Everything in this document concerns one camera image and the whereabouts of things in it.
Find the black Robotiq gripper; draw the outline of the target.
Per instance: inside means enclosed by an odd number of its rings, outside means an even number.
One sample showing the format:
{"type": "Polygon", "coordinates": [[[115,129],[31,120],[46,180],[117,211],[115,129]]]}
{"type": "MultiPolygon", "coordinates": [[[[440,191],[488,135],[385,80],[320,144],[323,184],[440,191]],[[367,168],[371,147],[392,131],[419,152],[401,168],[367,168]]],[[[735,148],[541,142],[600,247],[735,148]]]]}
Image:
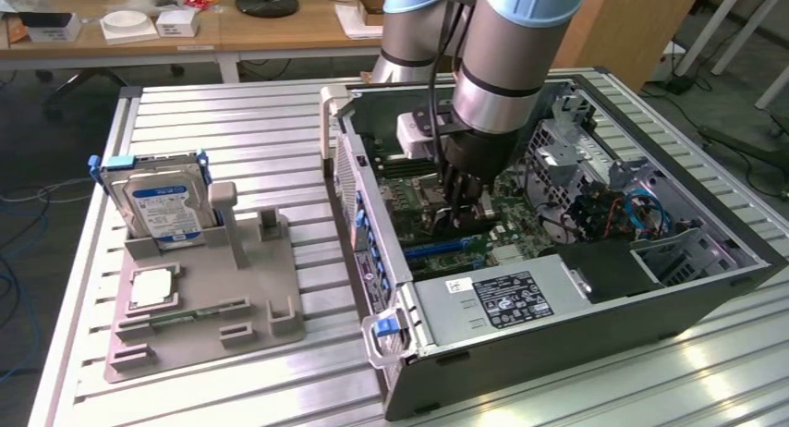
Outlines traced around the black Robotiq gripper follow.
{"type": "Polygon", "coordinates": [[[448,137],[439,174],[452,219],[460,218],[463,206],[476,204],[493,190],[517,145],[516,131],[489,134],[472,129],[448,137]]]}

